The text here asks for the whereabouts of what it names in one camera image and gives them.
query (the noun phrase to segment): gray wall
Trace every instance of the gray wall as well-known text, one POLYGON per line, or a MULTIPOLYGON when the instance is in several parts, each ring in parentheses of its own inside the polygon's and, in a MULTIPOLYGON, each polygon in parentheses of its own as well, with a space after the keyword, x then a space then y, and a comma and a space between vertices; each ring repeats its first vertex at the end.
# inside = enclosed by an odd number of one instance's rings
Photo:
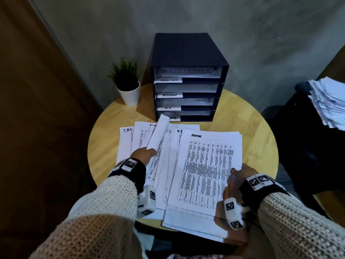
POLYGON ((208 32, 230 64, 225 88, 260 112, 284 104, 345 43, 345 0, 31 0, 103 108, 112 61, 144 71, 156 32, 208 32))

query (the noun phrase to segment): wooden tabletop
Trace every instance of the wooden tabletop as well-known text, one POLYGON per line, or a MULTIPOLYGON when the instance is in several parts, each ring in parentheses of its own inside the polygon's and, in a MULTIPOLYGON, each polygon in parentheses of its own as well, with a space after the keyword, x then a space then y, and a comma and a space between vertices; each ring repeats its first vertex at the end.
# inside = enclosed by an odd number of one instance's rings
MULTIPOLYGON (((141 87, 138 105, 127 106, 118 98, 95 123, 89 138, 88 161, 97 186, 107 178, 116 164, 120 127, 133 126, 137 121, 155 122, 151 85, 141 87)), ((243 162, 259 173, 276 177, 278 149, 274 135, 261 114, 239 96, 223 90, 213 122, 182 123, 200 124, 203 131, 239 131, 243 140, 243 162)), ((161 228, 159 220, 139 221, 161 228)))

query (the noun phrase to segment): knit sweater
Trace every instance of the knit sweater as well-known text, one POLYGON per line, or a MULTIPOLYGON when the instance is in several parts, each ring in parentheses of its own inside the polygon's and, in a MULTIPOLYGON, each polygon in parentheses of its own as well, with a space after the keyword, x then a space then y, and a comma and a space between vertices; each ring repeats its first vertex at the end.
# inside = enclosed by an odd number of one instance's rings
MULTIPOLYGON (((109 177, 30 258, 141 258, 136 210, 134 183, 109 177)), ((345 258, 345 229, 286 194, 265 197, 258 217, 277 258, 345 258)))

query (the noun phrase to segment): cream knit sweater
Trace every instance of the cream knit sweater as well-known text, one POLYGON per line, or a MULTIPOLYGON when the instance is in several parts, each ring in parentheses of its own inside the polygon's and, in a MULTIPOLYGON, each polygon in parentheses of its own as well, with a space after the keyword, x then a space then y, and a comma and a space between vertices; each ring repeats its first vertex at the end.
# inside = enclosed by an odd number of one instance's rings
MULTIPOLYGON (((109 177, 30 258, 141 258, 136 210, 134 183, 109 177)), ((258 217, 277 258, 345 258, 345 229, 286 194, 267 196, 258 217)))

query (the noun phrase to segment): wristband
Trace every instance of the wristband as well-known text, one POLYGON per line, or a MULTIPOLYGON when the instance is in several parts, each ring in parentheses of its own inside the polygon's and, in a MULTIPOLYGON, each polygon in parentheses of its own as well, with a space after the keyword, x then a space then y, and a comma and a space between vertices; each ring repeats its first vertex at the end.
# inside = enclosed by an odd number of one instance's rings
POLYGON ((255 174, 244 181, 239 187, 244 205, 248 205, 253 212, 257 212, 262 200, 271 193, 285 193, 285 188, 266 174, 255 174))
POLYGON ((146 167, 136 158, 127 158, 119 162, 109 173, 108 177, 114 175, 123 175, 130 179, 137 191, 138 195, 144 190, 146 167))

